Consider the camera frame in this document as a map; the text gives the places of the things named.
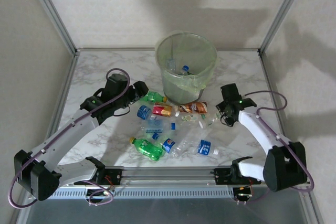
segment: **marble table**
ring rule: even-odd
[[[257,52],[221,51],[218,52],[218,57],[219,63],[204,90],[202,101],[208,102],[210,106],[220,103],[223,100],[220,87],[233,82],[237,84],[241,94],[268,89]],[[81,52],[60,126],[71,118],[85,98],[104,87],[106,72],[115,67],[127,71],[131,77],[131,83],[142,80],[149,89],[163,94],[161,74],[153,51]],[[253,95],[252,99],[259,106],[272,107],[271,96],[267,93]],[[250,132],[236,123],[234,127],[218,124],[209,131],[201,132],[184,129],[175,136],[176,142],[183,139],[200,138],[211,141],[220,150],[216,158],[192,154],[192,150],[188,150],[179,158],[165,154],[158,162],[151,161],[138,153],[129,143],[130,137],[142,135],[140,132],[141,119],[136,116],[138,108],[139,105],[135,103],[131,106],[129,114],[107,119],[78,142],[60,163],[78,162],[87,156],[94,156],[106,166],[195,167],[230,165],[232,160],[244,156],[266,157]],[[266,116],[271,126],[279,129],[275,112],[265,111],[263,115]]]

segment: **trash can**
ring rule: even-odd
[[[214,73],[217,51],[199,35],[175,33],[158,43],[155,57],[164,94],[175,104],[186,104],[201,97]]]

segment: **purple cable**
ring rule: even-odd
[[[89,181],[89,180],[82,180],[82,181],[85,182],[85,183],[91,184],[91,185],[93,185],[93,186],[98,186],[98,187],[101,189],[101,190],[99,190],[99,191],[95,191],[93,194],[90,195],[90,197],[89,197],[89,206],[91,206],[91,205],[95,205],[96,207],[98,207],[98,206],[105,205],[105,204],[108,204],[108,203],[110,203],[110,202],[113,201],[113,194],[110,192],[110,190],[105,189],[104,187],[98,185],[97,183],[95,183],[95,182],[93,182],[93,181]],[[91,202],[92,197],[93,197],[95,194],[101,193],[102,191],[106,191],[106,192],[111,196],[111,199],[109,199],[109,200],[106,201],[106,202],[92,203],[92,202]]]
[[[294,151],[286,144],[286,142],[284,140],[281,139],[281,137],[260,116],[260,110],[272,110],[272,111],[283,110],[288,104],[286,97],[283,94],[280,94],[279,92],[269,91],[269,90],[261,90],[261,91],[251,92],[251,93],[246,94],[245,96],[250,95],[250,94],[256,94],[256,93],[264,93],[264,92],[274,93],[274,94],[277,94],[277,95],[281,96],[285,101],[285,105],[282,108],[279,108],[279,109],[268,108],[268,107],[258,108],[257,109],[257,115],[259,116],[258,120],[289,151],[289,153],[293,156],[293,158],[296,160],[296,162],[300,165],[300,167],[305,172],[305,174],[307,174],[307,177],[309,178],[309,181],[310,181],[310,187],[308,187],[306,189],[299,189],[299,188],[295,188],[295,187],[292,187],[292,188],[297,190],[297,191],[301,191],[303,193],[308,193],[308,192],[312,191],[315,187],[315,183],[314,183],[314,180],[313,180],[311,174],[309,173],[309,171],[307,170],[307,168],[303,164],[303,162],[299,159],[299,157],[294,153]]]
[[[90,116],[92,113],[96,112],[97,110],[100,110],[102,107],[109,105],[110,103],[114,102],[115,100],[119,99],[120,97],[122,97],[126,92],[127,89],[130,85],[131,79],[130,76],[128,75],[128,73],[120,68],[112,68],[110,69],[107,74],[106,74],[106,79],[108,78],[108,74],[112,71],[121,71],[125,74],[126,78],[127,78],[127,85],[125,87],[125,89],[118,94],[116,97],[112,98],[111,100],[107,101],[106,103],[103,103],[102,105],[96,107],[95,109],[91,110],[90,112],[80,116],[79,118],[77,118],[76,120],[74,120],[74,124],[78,123],[79,121],[83,120],[84,118]],[[56,135],[45,147],[44,147],[44,151],[47,151],[57,140],[59,140],[59,138],[61,136],[64,135],[64,133],[66,133],[70,128],[72,128],[74,125],[69,124],[67,127],[65,127],[60,133],[58,133],[58,135]],[[7,198],[8,198],[8,202],[12,207],[15,207],[17,209],[23,209],[26,207],[30,207],[32,204],[36,203],[37,199],[35,199],[33,202],[26,204],[26,205],[18,205],[17,203],[14,202],[13,198],[12,198],[12,192],[13,192],[13,188],[14,188],[14,184],[17,180],[17,178],[20,176],[20,173],[30,164],[32,163],[36,158],[38,158],[38,156],[40,156],[42,154],[42,150],[37,152],[33,157],[31,157],[27,162],[25,162],[23,164],[23,166],[21,167],[21,169],[15,174],[14,178],[12,179],[12,182],[10,183],[10,189],[8,191],[7,194]]]

